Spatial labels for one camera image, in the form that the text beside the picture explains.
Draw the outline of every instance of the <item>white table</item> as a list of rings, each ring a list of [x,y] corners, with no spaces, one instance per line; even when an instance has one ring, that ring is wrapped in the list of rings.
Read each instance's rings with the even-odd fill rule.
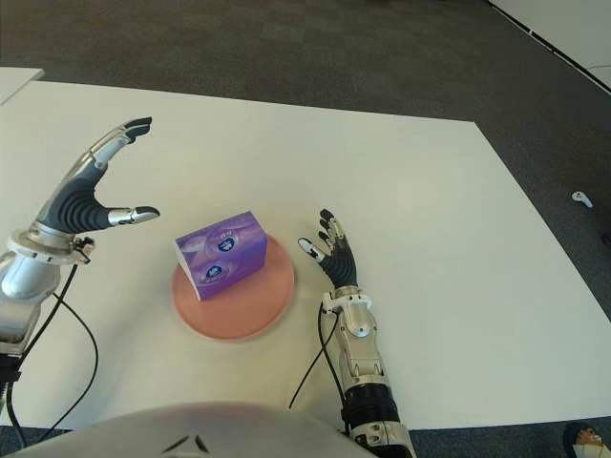
[[[473,123],[32,82],[0,110],[0,234],[26,227],[108,129],[146,115],[152,132],[112,161],[98,198],[155,205],[161,218],[96,234],[76,275],[68,303],[101,362],[63,427],[192,401],[286,406],[318,349],[329,289],[296,242],[315,237],[322,207],[348,230],[409,427],[611,414],[611,324]],[[289,251],[293,303],[257,339],[210,342],[171,304],[172,240],[244,210]],[[51,424],[91,365],[86,335],[61,311],[15,386],[23,424]],[[339,423],[323,364],[297,408]]]
[[[0,105],[23,89],[30,81],[40,79],[45,74],[41,69],[22,69],[0,67]]]

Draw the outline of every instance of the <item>robot finger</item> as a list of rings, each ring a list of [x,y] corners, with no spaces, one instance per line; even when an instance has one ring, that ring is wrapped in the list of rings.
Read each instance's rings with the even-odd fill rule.
[[[316,246],[308,239],[301,238],[298,240],[298,243],[302,250],[308,253],[318,263],[322,262],[327,257],[323,250],[321,250],[318,246]]]
[[[159,210],[154,207],[113,208],[108,212],[108,222],[112,226],[138,224],[158,216]]]

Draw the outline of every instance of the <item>white wall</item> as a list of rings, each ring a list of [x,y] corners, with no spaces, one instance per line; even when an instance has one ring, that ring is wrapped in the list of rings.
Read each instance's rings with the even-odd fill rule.
[[[582,67],[611,65],[611,0],[492,0]],[[593,69],[611,85],[609,69]]]

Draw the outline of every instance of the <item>logo on tissue box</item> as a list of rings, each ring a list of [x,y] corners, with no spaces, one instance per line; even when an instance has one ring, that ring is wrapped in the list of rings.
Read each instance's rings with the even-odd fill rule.
[[[222,267],[219,265],[213,265],[206,272],[207,279],[214,279],[220,272],[222,272]]]
[[[231,251],[233,247],[236,246],[236,240],[233,237],[228,237],[221,243],[219,243],[218,246],[223,253],[226,253],[228,251]]]

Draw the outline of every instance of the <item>silver metal forearm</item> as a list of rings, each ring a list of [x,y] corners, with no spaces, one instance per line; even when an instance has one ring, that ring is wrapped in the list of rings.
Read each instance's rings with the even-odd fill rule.
[[[384,448],[384,453],[395,453],[385,456],[415,456],[376,345],[378,325],[370,312],[371,299],[356,286],[344,286],[333,297],[324,294],[323,308],[339,314],[335,335],[346,397],[342,414],[350,424],[350,438],[374,454]]]

